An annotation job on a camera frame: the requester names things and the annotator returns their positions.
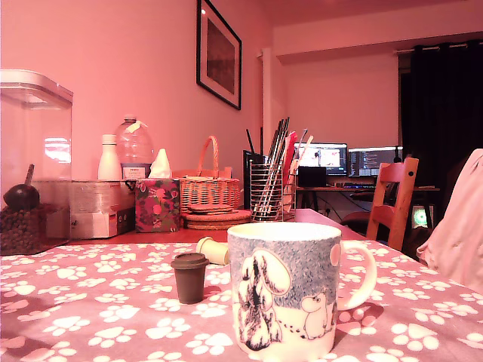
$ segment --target cup lid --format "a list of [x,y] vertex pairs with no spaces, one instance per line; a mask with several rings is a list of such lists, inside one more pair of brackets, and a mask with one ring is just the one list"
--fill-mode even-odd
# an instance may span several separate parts
[[176,256],[171,262],[175,269],[196,269],[205,267],[210,261],[202,253],[184,253]]

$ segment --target ceiling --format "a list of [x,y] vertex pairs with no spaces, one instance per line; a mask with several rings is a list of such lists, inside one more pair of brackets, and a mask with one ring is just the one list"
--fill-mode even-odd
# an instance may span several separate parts
[[274,26],[464,0],[258,0]]

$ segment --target curtain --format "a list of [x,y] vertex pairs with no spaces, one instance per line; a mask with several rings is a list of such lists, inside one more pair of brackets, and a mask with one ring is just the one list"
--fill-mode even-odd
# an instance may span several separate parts
[[441,188],[437,207],[454,182],[455,167],[464,164],[474,149],[483,147],[483,45],[438,49],[415,47],[411,56],[410,106],[402,117],[404,152],[419,158],[416,183]]

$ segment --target electronic device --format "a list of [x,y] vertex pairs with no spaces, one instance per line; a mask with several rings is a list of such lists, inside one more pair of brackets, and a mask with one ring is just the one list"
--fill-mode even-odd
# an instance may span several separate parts
[[327,175],[347,176],[347,144],[346,143],[310,143],[306,148],[305,143],[300,144],[300,166],[325,167]]
[[[433,212],[434,206],[429,205],[429,214],[431,216],[431,225],[435,225],[433,222]],[[411,228],[415,229],[417,227],[428,227],[428,219],[426,215],[426,211],[424,210],[424,206],[414,205],[413,206],[413,213],[411,215]]]
[[393,163],[401,151],[401,146],[349,149],[349,176],[378,176],[380,164]]
[[325,167],[299,166],[297,185],[300,187],[324,187],[327,185]]

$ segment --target stacked coasters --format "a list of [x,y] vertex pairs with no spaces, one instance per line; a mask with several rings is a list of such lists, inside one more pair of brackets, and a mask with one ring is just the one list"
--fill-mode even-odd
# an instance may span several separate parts
[[230,226],[250,222],[249,210],[233,210],[229,205],[188,205],[182,215],[184,227],[198,230],[226,230]]

